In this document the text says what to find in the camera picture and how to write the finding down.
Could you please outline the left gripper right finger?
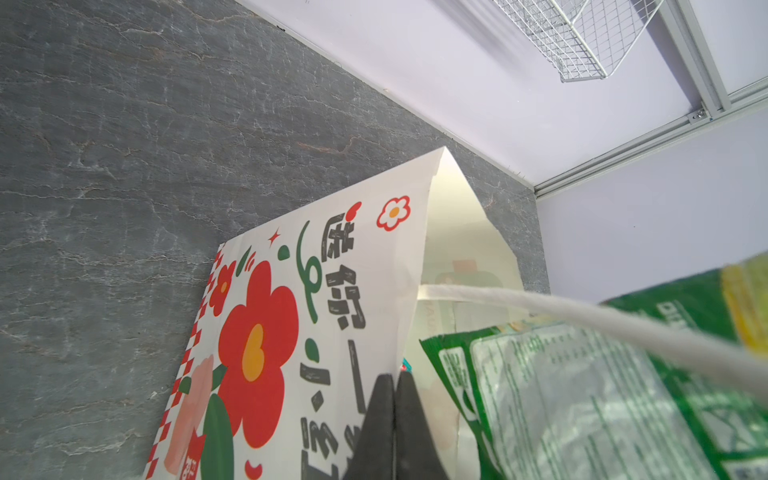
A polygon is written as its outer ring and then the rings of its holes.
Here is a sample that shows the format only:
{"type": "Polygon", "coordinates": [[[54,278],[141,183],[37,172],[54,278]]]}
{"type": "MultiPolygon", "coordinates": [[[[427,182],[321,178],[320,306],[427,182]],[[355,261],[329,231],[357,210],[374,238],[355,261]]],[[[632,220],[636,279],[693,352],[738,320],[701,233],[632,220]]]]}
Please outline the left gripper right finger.
{"type": "Polygon", "coordinates": [[[399,374],[394,410],[395,478],[447,480],[411,372],[399,374]]]}

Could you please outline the white floral paper bag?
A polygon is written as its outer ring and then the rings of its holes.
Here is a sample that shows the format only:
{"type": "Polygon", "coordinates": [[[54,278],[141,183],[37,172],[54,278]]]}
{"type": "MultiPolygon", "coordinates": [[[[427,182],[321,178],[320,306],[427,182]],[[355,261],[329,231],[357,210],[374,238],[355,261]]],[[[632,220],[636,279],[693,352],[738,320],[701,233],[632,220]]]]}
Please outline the white floral paper bag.
{"type": "Polygon", "coordinates": [[[377,377],[408,371],[448,479],[484,479],[422,343],[536,318],[767,408],[765,255],[598,305],[528,293],[440,148],[220,245],[144,475],[343,479],[377,377]]]}

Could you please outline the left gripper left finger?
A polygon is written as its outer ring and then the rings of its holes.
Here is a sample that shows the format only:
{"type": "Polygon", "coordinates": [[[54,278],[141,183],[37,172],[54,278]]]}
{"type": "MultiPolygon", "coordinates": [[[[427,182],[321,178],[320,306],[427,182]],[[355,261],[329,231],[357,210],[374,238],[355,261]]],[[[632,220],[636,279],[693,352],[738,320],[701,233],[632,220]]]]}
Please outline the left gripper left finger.
{"type": "Polygon", "coordinates": [[[395,477],[395,388],[390,374],[377,377],[360,436],[343,477],[392,480],[395,477]]]}

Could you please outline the green candy bag back side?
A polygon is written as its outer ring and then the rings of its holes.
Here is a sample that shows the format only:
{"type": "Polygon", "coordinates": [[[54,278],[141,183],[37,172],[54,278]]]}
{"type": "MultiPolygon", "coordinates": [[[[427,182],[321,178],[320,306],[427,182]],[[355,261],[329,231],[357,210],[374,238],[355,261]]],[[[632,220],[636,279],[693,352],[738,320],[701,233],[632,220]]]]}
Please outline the green candy bag back side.
{"type": "Polygon", "coordinates": [[[422,343],[484,479],[763,479],[767,408],[600,333],[536,318],[422,343]]]}

